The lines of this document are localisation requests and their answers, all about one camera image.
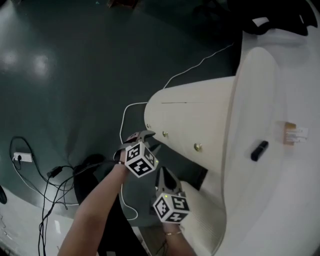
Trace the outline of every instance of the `bracelet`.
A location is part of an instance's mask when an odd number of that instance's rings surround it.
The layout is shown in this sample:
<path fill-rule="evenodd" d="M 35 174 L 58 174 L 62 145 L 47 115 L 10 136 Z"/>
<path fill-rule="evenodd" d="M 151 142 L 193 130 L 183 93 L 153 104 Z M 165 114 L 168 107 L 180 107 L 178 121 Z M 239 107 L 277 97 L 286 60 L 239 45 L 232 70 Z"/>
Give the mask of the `bracelet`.
<path fill-rule="evenodd" d="M 181 230 L 179 232 L 176 232 L 176 233 L 164 233 L 166 236 L 172 236 L 172 235 L 178 235 L 178 234 L 181 234 Z"/>

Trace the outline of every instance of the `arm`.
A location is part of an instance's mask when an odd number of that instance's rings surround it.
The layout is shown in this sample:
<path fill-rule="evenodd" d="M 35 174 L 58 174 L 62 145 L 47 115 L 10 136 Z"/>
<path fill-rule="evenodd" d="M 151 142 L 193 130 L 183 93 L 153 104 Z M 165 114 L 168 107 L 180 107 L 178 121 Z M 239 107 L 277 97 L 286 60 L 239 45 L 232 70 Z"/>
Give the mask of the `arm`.
<path fill-rule="evenodd" d="M 58 256 L 96 256 L 108 214 L 129 170 L 116 164 L 76 211 Z"/>
<path fill-rule="evenodd" d="M 168 244 L 168 255 L 171 256 L 196 256 L 192 247 L 188 244 L 182 233 L 180 227 L 177 224 L 163 223 L 163 231 L 165 233 L 174 233 L 172 235 L 166 235 L 166 242 Z"/>

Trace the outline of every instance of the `white cable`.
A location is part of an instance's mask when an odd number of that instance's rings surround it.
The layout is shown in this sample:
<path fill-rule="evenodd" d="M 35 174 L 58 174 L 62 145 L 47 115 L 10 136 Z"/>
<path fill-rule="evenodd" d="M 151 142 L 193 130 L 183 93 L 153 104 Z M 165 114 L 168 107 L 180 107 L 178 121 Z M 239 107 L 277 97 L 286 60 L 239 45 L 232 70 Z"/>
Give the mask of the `white cable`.
<path fill-rule="evenodd" d="M 14 160 L 15 160 L 15 158 L 13 157 L 13 158 L 12 158 L 13 168 L 14 168 L 14 170 L 16 171 L 16 173 L 19 175 L 19 177 L 21 178 L 21 180 L 23 181 L 23 183 L 26 184 L 26 186 L 27 186 L 29 189 L 37 192 L 39 195 L 41 195 L 41 196 L 43 197 L 43 196 L 44 196 L 43 194 L 41 194 L 39 191 L 35 190 L 33 187 L 30 187 L 30 186 L 25 182 L 24 178 L 22 178 L 22 176 L 20 175 L 20 173 L 19 173 L 18 170 L 16 169 L 16 166 L 14 165 Z M 66 203 L 65 205 L 66 205 L 66 206 L 78 206 L 79 204 L 78 204 L 78 203 Z"/>
<path fill-rule="evenodd" d="M 121 122 L 121 127 L 120 127 L 120 132 L 119 132 L 119 137 L 120 137 L 121 144 L 124 143 L 123 140 L 122 140 L 122 137 L 121 137 L 121 133 L 122 133 L 122 127 L 124 126 L 125 115 L 126 115 L 127 109 L 128 109 L 129 107 L 133 106 L 133 105 L 147 104 L 147 103 L 148 103 L 148 102 L 136 102 L 136 103 L 129 104 L 128 106 L 125 107 L 125 109 L 124 109 L 124 111 L 123 111 L 123 115 L 122 115 L 122 122 Z M 127 220 L 127 221 L 133 221 L 133 220 L 135 220 L 136 218 L 138 218 L 139 213 L 138 213 L 138 211 L 137 211 L 135 208 L 133 208 L 133 207 L 131 207 L 131 206 L 129 206 L 129 205 L 126 204 L 125 199 L 124 199 L 124 194 L 123 194 L 123 187 L 124 187 L 124 185 L 121 184 L 120 196 L 121 196 L 122 202 L 123 202 L 123 204 L 124 204 L 126 207 L 130 208 L 131 210 L 133 210 L 133 211 L 135 212 L 135 217 L 134 217 L 134 218 L 127 218 L 126 220 Z"/>
<path fill-rule="evenodd" d="M 129 107 L 133 106 L 133 105 L 139 105 L 139 104 L 147 104 L 148 102 L 136 102 L 136 103 L 132 103 L 132 104 L 129 104 L 128 106 L 125 107 L 124 111 L 123 111 L 123 115 L 122 115 L 122 122 L 121 122 L 121 127 L 120 127 L 120 132 L 119 132 L 119 136 L 120 136 L 120 141 L 121 141 L 121 144 L 123 144 L 123 140 L 122 140 L 122 137 L 121 137 L 121 133 L 122 133 L 122 127 L 124 126 L 124 120 L 125 120 L 125 115 L 126 115 L 126 111 Z"/>
<path fill-rule="evenodd" d="M 202 62 L 204 62 L 206 59 L 209 59 L 209 58 L 215 56 L 217 53 L 220 53 L 220 52 L 222 52 L 223 50 L 225 50 L 225 49 L 227 49 L 227 48 L 229 48 L 229 47 L 231 47 L 231 46 L 233 46 L 233 45 L 234 45 L 234 42 L 233 42 L 232 44 L 229 44 L 227 47 L 225 47 L 225 48 L 223 48 L 223 49 L 221 49 L 221 50 L 216 51 L 215 53 L 211 54 L 210 56 L 203 58 L 198 65 L 192 66 L 192 67 L 188 68 L 187 70 L 185 70 L 185 71 L 183 71 L 183 72 L 181 72 L 181 73 L 179 73 L 179 74 L 174 75 L 173 77 L 171 77 L 171 78 L 169 79 L 169 81 L 165 84 L 165 86 L 164 86 L 162 89 L 165 89 L 165 88 L 167 87 L 167 85 L 171 82 L 172 79 L 174 79 L 174 78 L 176 78 L 176 77 L 178 77 L 178 76 L 180 76 L 180 75 L 182 75 L 182 74 L 185 74 L 185 73 L 187 73 L 188 71 L 190 71 L 190 70 L 192 70 L 192 69 L 194 69 L 194 68 L 196 68 L 196 67 L 199 67 L 199 66 L 202 64 Z"/>
<path fill-rule="evenodd" d="M 124 200 L 124 194 L 123 194 L 123 192 L 122 192 L 123 187 L 124 187 L 124 185 L 121 184 L 121 193 L 120 193 L 120 194 L 121 194 L 122 202 L 123 202 L 123 204 L 124 204 L 126 207 L 130 208 L 131 210 L 133 210 L 133 211 L 135 212 L 135 217 L 134 217 L 134 218 L 127 218 L 126 220 L 127 220 L 127 221 L 133 221 L 133 220 L 135 220 L 136 218 L 138 218 L 139 213 L 138 213 L 138 211 L 137 211 L 135 208 L 133 208 L 133 207 L 131 207 L 131 206 L 129 206 L 129 205 L 126 204 L 126 202 L 125 202 L 125 200 Z"/>
<path fill-rule="evenodd" d="M 176 78 L 176 77 L 178 77 L 178 76 L 180 76 L 180 75 L 182 75 L 182 74 L 185 74 L 185 73 L 187 73 L 188 71 L 190 71 L 190 70 L 192 70 L 192 69 L 194 69 L 194 68 L 196 68 L 196 67 L 199 67 L 206 59 L 209 59 L 209 58 L 213 57 L 213 56 L 216 55 L 217 53 L 220 53 L 220 52 L 224 51 L 225 49 L 227 49 L 227 48 L 229 48 L 229 47 L 231 47 L 231 46 L 233 46 L 233 45 L 234 45 L 234 42 L 233 42 L 232 44 L 229 44 L 229 45 L 226 46 L 225 48 L 216 51 L 215 53 L 211 54 L 210 56 L 203 58 L 203 59 L 200 61 L 199 64 L 197 64 L 197 65 L 195 65 L 195 66 L 192 66 L 192 67 L 188 68 L 187 70 L 185 70 L 185 71 L 183 71 L 183 72 L 181 72 L 181 73 L 179 73 L 179 74 L 174 75 L 173 77 L 171 77 L 171 78 L 168 80 L 168 82 L 165 84 L 165 86 L 164 86 L 162 89 L 165 89 L 165 88 L 167 87 L 167 85 L 171 82 L 172 79 L 174 79 L 174 78 Z M 122 128 L 123 128 L 123 126 L 124 126 L 124 120 L 125 120 L 125 115 L 126 115 L 127 109 L 128 109 L 129 107 L 131 107 L 131 106 L 134 106 L 134 105 L 147 104 L 147 103 L 148 103 L 148 102 L 136 102 L 136 103 L 129 104 L 128 106 L 125 107 L 125 109 L 124 109 L 124 111 L 123 111 L 123 115 L 122 115 L 122 122 L 121 122 L 120 132 L 119 132 L 119 137 L 120 137 L 120 141 L 121 141 L 122 144 L 123 144 L 124 142 L 123 142 L 123 140 L 122 140 L 121 133 L 122 133 Z M 121 185 L 121 193 L 120 193 L 121 199 L 122 199 L 122 201 L 123 201 L 123 204 L 124 204 L 126 207 L 132 209 L 132 210 L 135 212 L 135 214 L 136 214 L 136 216 L 135 216 L 134 218 L 129 218 L 129 219 L 127 219 L 127 220 L 128 220 L 128 221 L 133 221 L 133 220 L 135 220 L 136 218 L 138 218 L 138 216 L 139 216 L 138 211 L 137 211 L 136 209 L 134 209 L 133 207 L 131 207 L 131 206 L 129 206 L 129 205 L 126 204 L 126 202 L 125 202 L 125 200 L 124 200 L 124 195 L 123 195 L 122 190 L 123 190 L 123 185 Z"/>

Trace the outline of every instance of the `dark green floor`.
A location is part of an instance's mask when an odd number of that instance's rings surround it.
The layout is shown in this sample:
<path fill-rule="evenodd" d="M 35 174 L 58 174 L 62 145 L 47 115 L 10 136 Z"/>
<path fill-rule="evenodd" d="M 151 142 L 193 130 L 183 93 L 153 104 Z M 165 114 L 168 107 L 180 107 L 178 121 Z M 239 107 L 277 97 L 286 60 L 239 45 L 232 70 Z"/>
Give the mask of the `dark green floor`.
<path fill-rule="evenodd" d="M 5 5 L 0 10 L 0 184 L 34 205 L 43 203 L 12 167 L 12 136 L 29 141 L 43 174 L 58 165 L 75 166 L 92 153 L 110 158 L 120 143 L 126 105 L 149 100 L 171 76 L 234 40 L 234 32 L 221 24 L 214 27 L 192 16 L 199 3 L 142 0 L 133 10 L 109 9 L 102 0 Z M 228 48 L 171 86 L 233 75 L 239 51 Z M 127 111 L 124 137 L 144 129 L 143 113 L 142 105 Z M 189 174 L 202 170 L 167 148 L 159 159 L 190 182 Z M 21 172 L 44 191 L 45 183 L 32 164 L 24 164 Z M 70 174 L 61 173 L 55 181 Z M 149 215 L 154 180 L 155 173 L 139 180 L 131 175 L 125 185 L 127 203 L 140 213 L 134 226 L 157 222 Z M 68 201 L 75 201 L 74 195 Z M 56 206 L 54 211 L 72 216 L 74 209 Z M 124 211 L 128 218 L 133 216 Z"/>

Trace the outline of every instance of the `power strip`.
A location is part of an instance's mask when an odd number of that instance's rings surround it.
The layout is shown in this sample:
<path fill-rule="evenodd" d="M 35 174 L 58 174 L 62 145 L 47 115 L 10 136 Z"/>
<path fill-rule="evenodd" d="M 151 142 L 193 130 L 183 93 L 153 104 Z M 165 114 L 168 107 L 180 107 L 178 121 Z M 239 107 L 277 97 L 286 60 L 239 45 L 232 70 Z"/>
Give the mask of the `power strip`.
<path fill-rule="evenodd" d="M 18 161 L 18 157 L 21 156 L 22 162 L 32 163 L 32 154 L 30 153 L 14 152 L 13 156 L 14 156 L 14 160 L 16 161 Z"/>

